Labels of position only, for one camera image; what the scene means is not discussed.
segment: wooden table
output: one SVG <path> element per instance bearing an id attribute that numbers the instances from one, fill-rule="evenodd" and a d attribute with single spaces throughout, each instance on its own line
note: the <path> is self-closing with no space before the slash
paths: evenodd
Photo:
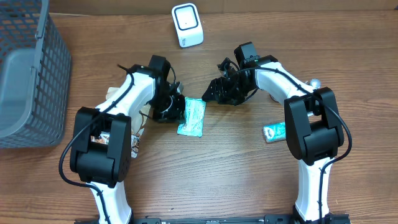
<path id="1" fill-rule="evenodd" d="M 73 223 L 98 215 L 88 189 L 58 174 L 76 111 L 104 101 L 124 72 L 152 54 L 172 63 L 185 96 L 200 98 L 216 64 L 252 41 L 302 81 L 319 78 L 336 95 L 353 134 L 352 153 L 333 165 L 328 204 L 353 223 L 398 219 L 398 13 L 273 12 L 200 15 L 203 44 L 180 49 L 171 15 L 56 17 L 73 57 L 65 139 L 58 147 L 0 151 L 0 223 Z M 285 142 L 266 144 L 261 128 L 283 108 L 259 91 L 240 106 L 208 103 L 203 137 L 177 135 L 177 124 L 147 123 L 126 179 L 135 217 L 252 217 L 291 213 L 297 161 Z M 340 154 L 346 144 L 340 148 Z M 64 165 L 67 176 L 78 180 Z"/>

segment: wooden surface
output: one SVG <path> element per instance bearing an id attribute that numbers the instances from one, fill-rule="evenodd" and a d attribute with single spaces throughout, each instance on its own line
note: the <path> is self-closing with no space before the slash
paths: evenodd
<path id="1" fill-rule="evenodd" d="M 76 111 L 119 86 L 117 63 L 172 63 L 185 96 L 200 98 L 216 64 L 253 41 L 297 78 L 319 78 L 336 95 L 353 134 L 352 153 L 333 165 L 328 204 L 353 223 L 398 219 L 398 13 L 273 12 L 201 15 L 203 44 L 178 47 L 171 16 L 56 18 L 73 57 L 65 139 L 58 147 L 0 151 L 0 223 L 73 223 L 98 212 L 88 189 L 64 183 L 59 156 Z M 264 91 L 240 106 L 208 103 L 203 137 L 149 121 L 126 179 L 136 217 L 249 217 L 291 213 L 298 165 L 285 142 L 266 144 L 261 128 L 284 111 Z M 346 144 L 340 148 L 340 154 Z M 67 176 L 78 180 L 64 164 Z"/>
<path id="2" fill-rule="evenodd" d="M 51 0 L 50 12 L 85 15 L 170 14 L 186 0 Z M 393 10 L 398 0 L 192 0 L 199 13 Z"/>

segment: bin handle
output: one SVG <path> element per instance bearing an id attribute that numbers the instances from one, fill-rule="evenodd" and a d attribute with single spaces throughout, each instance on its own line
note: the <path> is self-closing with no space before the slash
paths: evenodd
<path id="1" fill-rule="evenodd" d="M 42 0 L 42 8 L 40 10 L 39 23 L 37 24 L 37 30 L 35 33 L 36 40 L 43 38 L 45 23 L 47 22 L 47 16 L 49 15 L 49 0 Z"/>

